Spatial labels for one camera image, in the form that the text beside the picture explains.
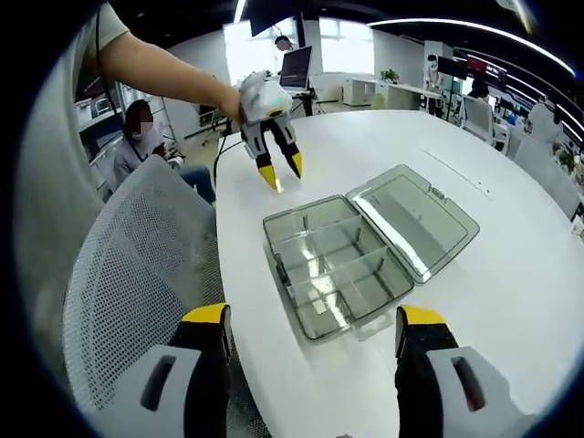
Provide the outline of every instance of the computer monitor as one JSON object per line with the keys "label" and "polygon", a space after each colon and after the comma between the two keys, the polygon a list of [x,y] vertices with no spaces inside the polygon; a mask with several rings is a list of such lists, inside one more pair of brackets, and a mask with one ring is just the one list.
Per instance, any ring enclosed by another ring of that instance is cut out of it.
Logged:
{"label": "computer monitor", "polygon": [[460,79],[466,79],[467,76],[466,64],[448,57],[438,57],[438,71]]}
{"label": "computer monitor", "polygon": [[510,110],[510,111],[515,110],[515,105],[513,104],[513,102],[510,102],[510,101],[505,100],[503,98],[501,98],[500,105],[501,105],[501,108],[503,108],[504,110]]}
{"label": "computer monitor", "polygon": [[282,63],[280,85],[283,89],[302,91],[308,89],[308,71],[312,46],[287,52]]}
{"label": "computer monitor", "polygon": [[529,111],[526,108],[519,107],[519,115],[521,117],[527,118],[527,117],[529,117]]}

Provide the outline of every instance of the white round table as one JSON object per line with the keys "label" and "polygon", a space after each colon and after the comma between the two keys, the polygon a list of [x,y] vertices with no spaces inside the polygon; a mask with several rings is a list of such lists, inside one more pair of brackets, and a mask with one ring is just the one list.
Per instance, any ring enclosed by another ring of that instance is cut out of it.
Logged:
{"label": "white round table", "polygon": [[[263,181],[243,146],[221,157],[217,229],[224,293],[245,375],[273,436],[397,436],[395,326],[314,345],[292,329],[266,259],[262,220],[344,194],[404,163],[457,202],[479,235],[426,285],[394,304],[442,314],[542,412],[584,340],[584,245],[548,194],[486,143],[419,111],[353,111],[294,120],[304,176],[269,148],[283,187]],[[231,136],[225,147],[239,141]]]}

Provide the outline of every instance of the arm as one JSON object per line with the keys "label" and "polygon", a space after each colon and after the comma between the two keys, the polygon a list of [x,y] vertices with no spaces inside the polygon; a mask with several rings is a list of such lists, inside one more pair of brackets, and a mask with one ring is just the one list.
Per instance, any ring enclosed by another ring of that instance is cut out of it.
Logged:
{"label": "arm", "polygon": [[155,96],[203,103],[239,119],[239,92],[155,45],[126,32],[100,52],[110,77]]}
{"label": "arm", "polygon": [[125,181],[126,178],[131,174],[130,165],[123,159],[121,153],[116,155],[116,158],[113,162],[113,173],[116,176],[116,187],[110,187],[112,191],[115,191],[120,185]]}

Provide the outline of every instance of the human hand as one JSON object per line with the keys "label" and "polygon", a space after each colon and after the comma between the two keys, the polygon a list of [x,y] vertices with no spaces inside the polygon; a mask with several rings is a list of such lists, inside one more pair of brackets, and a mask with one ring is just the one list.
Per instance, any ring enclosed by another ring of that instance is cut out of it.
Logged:
{"label": "human hand", "polygon": [[166,144],[164,143],[164,141],[160,145],[156,146],[152,153],[155,153],[156,155],[166,158]]}

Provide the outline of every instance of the window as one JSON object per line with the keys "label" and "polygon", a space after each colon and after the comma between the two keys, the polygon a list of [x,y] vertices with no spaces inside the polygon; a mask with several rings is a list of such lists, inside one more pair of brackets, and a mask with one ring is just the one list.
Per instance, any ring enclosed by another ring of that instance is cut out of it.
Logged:
{"label": "window", "polygon": [[277,49],[274,40],[281,32],[295,45],[295,28],[294,20],[287,18],[252,38],[249,21],[225,26],[225,53],[231,83],[241,82],[254,71],[270,70],[276,74],[282,68],[284,53]]}
{"label": "window", "polygon": [[330,18],[321,18],[319,23],[324,71],[374,74],[370,27]]}

